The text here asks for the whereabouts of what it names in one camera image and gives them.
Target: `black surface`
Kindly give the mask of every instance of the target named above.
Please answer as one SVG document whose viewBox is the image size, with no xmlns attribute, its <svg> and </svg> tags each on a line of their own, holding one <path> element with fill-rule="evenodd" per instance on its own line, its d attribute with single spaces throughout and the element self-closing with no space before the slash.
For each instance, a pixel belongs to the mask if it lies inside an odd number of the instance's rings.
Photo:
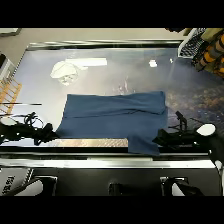
<svg viewBox="0 0 224 224">
<path fill-rule="evenodd" d="M 56 196 L 108 196 L 110 183 L 120 183 L 127 195 L 160 196 L 160 177 L 187 177 L 205 196 L 219 195 L 216 169 L 36 169 L 34 175 L 58 177 Z"/>
</svg>

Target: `blue towel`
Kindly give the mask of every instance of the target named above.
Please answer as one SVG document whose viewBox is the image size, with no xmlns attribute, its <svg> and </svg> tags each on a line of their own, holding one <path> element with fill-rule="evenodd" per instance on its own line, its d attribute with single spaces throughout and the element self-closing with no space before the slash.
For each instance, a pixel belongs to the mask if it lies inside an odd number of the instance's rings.
<svg viewBox="0 0 224 224">
<path fill-rule="evenodd" d="M 68 95 L 60 138 L 127 138 L 128 151 L 159 155 L 152 140 L 167 125 L 164 92 L 119 96 Z"/>
</svg>

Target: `patterned fabric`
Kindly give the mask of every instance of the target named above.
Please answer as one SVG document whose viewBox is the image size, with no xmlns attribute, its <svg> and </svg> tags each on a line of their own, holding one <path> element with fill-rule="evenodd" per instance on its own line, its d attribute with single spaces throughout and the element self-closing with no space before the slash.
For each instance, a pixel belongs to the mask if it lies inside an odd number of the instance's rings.
<svg viewBox="0 0 224 224">
<path fill-rule="evenodd" d="M 204 40 L 201 39 L 201 35 L 205 32 L 206 28 L 197 28 L 190 40 L 183 46 L 180 51 L 181 57 L 190 57 L 193 58 L 200 48 L 201 44 L 204 43 Z"/>
<path fill-rule="evenodd" d="M 195 68 L 201 71 L 209 63 L 215 62 L 214 73 L 224 77 L 224 34 L 218 36 L 196 60 Z"/>
</svg>

